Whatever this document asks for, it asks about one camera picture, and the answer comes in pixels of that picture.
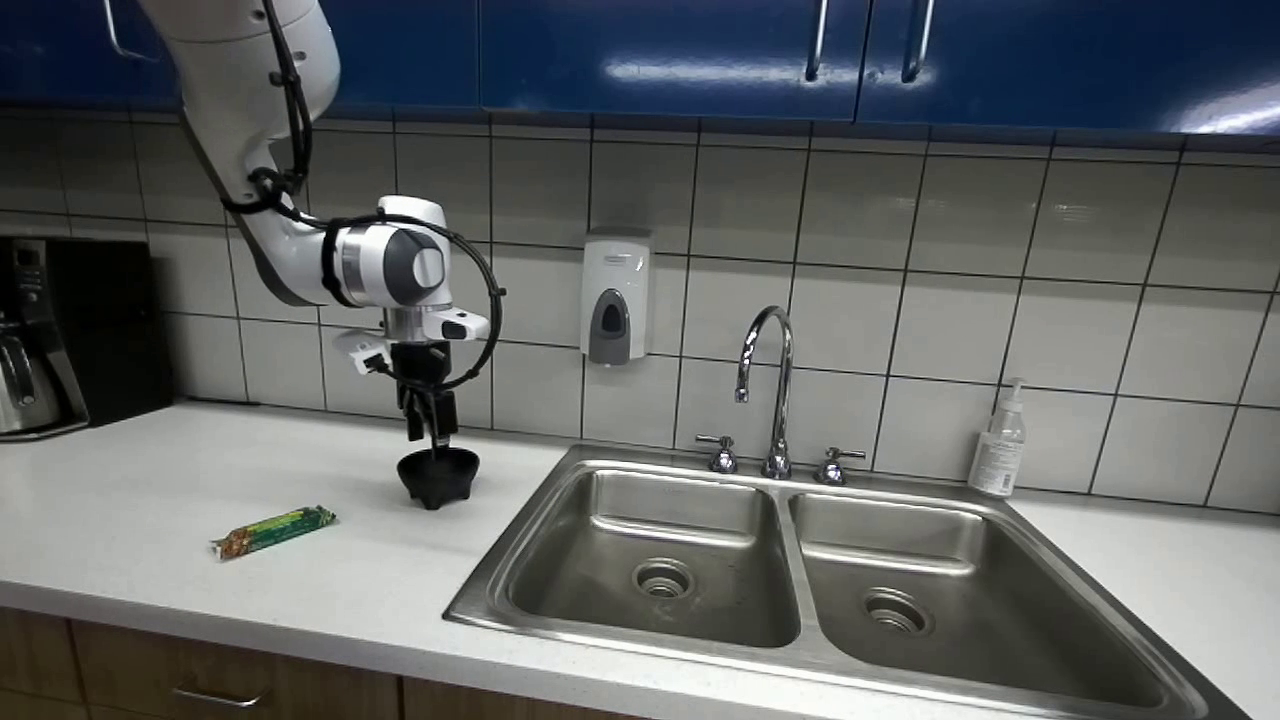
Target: coffee maker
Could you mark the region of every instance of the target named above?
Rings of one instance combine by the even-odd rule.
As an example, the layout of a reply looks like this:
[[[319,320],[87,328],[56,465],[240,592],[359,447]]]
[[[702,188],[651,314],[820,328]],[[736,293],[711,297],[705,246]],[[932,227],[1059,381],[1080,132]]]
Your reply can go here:
[[[0,441],[174,405],[150,245],[0,235]]]

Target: faucet handle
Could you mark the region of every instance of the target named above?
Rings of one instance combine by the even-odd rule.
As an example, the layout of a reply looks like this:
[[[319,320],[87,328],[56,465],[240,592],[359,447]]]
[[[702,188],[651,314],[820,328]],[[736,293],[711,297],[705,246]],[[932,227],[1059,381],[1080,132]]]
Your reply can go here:
[[[868,452],[845,452],[845,447],[828,447],[826,465],[812,473],[812,478],[820,482],[847,482],[847,473],[845,473],[845,457],[852,460],[868,460]]]
[[[710,460],[711,473],[736,473],[734,460],[734,436],[692,436],[698,445],[716,445],[716,457]]]

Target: green object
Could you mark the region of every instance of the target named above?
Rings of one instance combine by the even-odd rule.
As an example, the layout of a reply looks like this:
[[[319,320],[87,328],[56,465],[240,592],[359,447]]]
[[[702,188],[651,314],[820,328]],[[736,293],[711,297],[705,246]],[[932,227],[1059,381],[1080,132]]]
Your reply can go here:
[[[336,525],[336,510],[328,510],[319,502],[315,508],[296,508],[296,510],[279,510],[279,517],[234,527],[224,540],[212,543],[212,552],[219,558],[238,558],[238,555],[249,555],[249,552],[309,536],[309,532],[328,527],[328,525]]]

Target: soap bottle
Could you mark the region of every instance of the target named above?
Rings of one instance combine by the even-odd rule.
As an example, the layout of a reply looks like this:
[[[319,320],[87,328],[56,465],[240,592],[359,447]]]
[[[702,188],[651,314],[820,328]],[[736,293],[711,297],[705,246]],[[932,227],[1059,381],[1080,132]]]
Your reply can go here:
[[[967,488],[986,494],[1013,494],[1015,473],[1025,465],[1029,424],[1025,424],[1025,385],[1015,381],[991,424],[976,436]]]

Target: double sink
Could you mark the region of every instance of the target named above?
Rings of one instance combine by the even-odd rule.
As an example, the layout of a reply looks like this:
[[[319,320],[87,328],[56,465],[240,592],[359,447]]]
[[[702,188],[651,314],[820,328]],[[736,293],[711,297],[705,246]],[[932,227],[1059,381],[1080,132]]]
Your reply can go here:
[[[448,607],[1025,714],[1243,714],[1007,502],[567,452]]]

